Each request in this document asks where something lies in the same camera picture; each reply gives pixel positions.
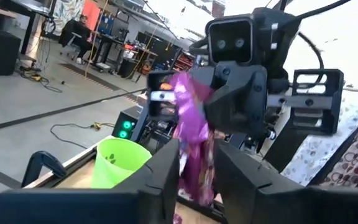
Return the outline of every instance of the chair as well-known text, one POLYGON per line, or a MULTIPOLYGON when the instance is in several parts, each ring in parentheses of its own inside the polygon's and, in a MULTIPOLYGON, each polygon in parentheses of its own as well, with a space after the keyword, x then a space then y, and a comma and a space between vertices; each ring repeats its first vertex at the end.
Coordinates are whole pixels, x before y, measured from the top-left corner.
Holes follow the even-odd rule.
POLYGON ((80 47, 73 43, 73 41, 76 38, 82 38, 81 35, 76 34, 74 32, 71 32, 73 34, 73 37, 70 39, 70 41, 67 43, 66 46, 62 48, 62 51, 60 52, 60 55, 65 54, 67 57, 71 56, 71 59, 74 60, 74 58, 78 55, 80 52, 80 47))

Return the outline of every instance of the man sitting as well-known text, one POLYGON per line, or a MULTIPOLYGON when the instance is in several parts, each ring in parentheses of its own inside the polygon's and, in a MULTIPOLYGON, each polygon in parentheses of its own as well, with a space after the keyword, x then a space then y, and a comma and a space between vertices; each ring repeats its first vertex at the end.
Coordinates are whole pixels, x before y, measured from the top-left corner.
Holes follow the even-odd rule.
POLYGON ((95 46, 92 46, 92 43, 88 41, 90 39, 91 33, 96 35, 96 32, 93 32, 86 26, 86 20, 88 18, 84 15, 80 16, 80 20, 77 22, 74 19, 68 21, 64 28, 62 29, 62 34, 59 38, 59 44, 63 47, 67 45, 70 39, 73 37, 72 32, 81 36, 81 38, 75 38, 73 43, 80 47, 80 52, 77 56, 76 62, 82 63, 83 57, 87 51, 91 51, 88 60, 92 63, 92 59, 94 58, 98 49, 95 46))

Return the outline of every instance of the yellow cable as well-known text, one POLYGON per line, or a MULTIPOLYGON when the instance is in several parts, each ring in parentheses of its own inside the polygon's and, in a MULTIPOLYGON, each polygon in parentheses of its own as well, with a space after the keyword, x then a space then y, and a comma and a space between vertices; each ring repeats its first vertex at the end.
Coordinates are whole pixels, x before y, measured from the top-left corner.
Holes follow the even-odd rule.
MULTIPOLYGON (((156 24, 155 27, 154 27, 154 30, 153 30, 153 32, 152 32, 152 35, 150 36, 150 40, 149 40, 149 42, 147 43, 147 45, 146 45, 146 47, 145 47, 145 50, 148 49, 150 43, 152 42, 152 39, 153 39, 153 36, 154 36, 154 34, 155 34, 155 31, 157 30, 157 27, 158 27, 158 25, 156 24)), ((136 68, 139 66, 140 62, 142 61, 142 58, 143 58, 144 54, 146 53, 145 50, 143 51, 142 55, 140 56, 140 59, 139 59, 139 61, 137 62, 137 64, 135 65, 134 69, 130 72, 130 74, 128 75, 128 77, 125 77, 124 79, 130 79, 130 78, 132 78, 132 76, 133 76, 133 74, 134 74, 136 68)))
POLYGON ((108 2, 109 2, 109 1, 106 0, 106 3, 104 3, 104 6, 103 6, 102 11, 101 11, 101 13, 100 13, 99 22, 98 22, 97 25, 96 25, 96 32, 93 34, 92 48, 91 48, 91 53, 90 53, 90 55, 89 55, 88 64, 86 65, 86 69, 85 69, 85 77, 86 77, 87 74, 88 74, 88 69, 89 69, 89 67, 90 67, 91 60, 93 60, 93 59, 91 58, 91 56, 92 56, 93 49, 94 49, 94 43, 95 43, 95 41, 96 41, 96 37, 98 36, 97 33, 98 33, 99 25, 100 25, 100 23, 102 22, 102 17, 103 17, 103 14, 104 14, 104 10, 106 9, 108 2))

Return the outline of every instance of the person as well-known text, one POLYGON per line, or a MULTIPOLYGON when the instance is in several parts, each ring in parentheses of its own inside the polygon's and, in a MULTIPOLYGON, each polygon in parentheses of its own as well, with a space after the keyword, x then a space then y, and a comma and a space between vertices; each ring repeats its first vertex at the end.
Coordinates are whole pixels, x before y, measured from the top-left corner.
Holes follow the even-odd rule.
POLYGON ((84 28, 86 29, 79 29, 80 33, 79 35, 82 36, 81 39, 74 39, 74 44, 76 44, 77 46, 80 47, 80 52, 77 55, 77 59, 76 62, 77 63, 83 63, 83 57, 84 55, 87 53, 87 51, 91 51, 88 60, 92 63, 92 59, 94 58, 96 52, 98 51, 98 49, 95 46, 92 46, 92 43, 90 41, 88 41, 90 39, 91 33, 93 33, 94 35, 96 35, 96 32, 91 31, 87 26, 86 26, 86 21, 88 20, 87 16, 85 15, 81 15, 80 16, 80 21, 79 23, 81 25, 83 25, 84 28))

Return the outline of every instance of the trash can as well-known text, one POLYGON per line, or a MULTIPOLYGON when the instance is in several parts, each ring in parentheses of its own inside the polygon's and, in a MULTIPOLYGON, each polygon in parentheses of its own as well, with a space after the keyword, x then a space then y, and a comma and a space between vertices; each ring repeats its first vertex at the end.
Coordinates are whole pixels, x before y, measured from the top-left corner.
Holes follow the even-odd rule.
POLYGON ((140 169, 151 153, 143 146, 126 139, 106 139, 97 146, 92 174, 92 188, 110 189, 140 169))

